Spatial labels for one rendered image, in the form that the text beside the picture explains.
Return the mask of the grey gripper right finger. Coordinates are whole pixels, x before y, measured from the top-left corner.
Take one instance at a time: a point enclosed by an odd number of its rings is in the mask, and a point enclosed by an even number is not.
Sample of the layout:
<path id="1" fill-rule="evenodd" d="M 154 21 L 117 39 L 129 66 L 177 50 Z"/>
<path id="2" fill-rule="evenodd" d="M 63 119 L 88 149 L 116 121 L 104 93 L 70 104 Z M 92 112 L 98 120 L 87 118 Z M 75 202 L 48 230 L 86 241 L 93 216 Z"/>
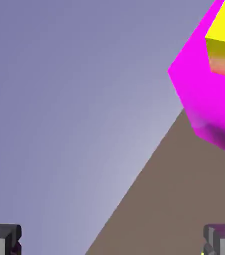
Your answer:
<path id="1" fill-rule="evenodd" d="M 225 224 L 206 224 L 203 236 L 206 243 L 202 255 L 225 255 Z"/>

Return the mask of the large magenta box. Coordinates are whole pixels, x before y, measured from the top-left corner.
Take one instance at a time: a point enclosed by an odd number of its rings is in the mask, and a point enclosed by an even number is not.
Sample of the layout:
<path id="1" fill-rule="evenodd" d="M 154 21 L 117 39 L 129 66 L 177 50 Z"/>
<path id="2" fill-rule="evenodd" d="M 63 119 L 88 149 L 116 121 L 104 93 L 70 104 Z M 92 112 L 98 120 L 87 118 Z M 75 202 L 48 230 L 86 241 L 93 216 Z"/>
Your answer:
<path id="1" fill-rule="evenodd" d="M 214 0 L 168 69 L 194 133 L 225 151 L 225 75 L 212 72 L 205 36 L 224 0 Z"/>

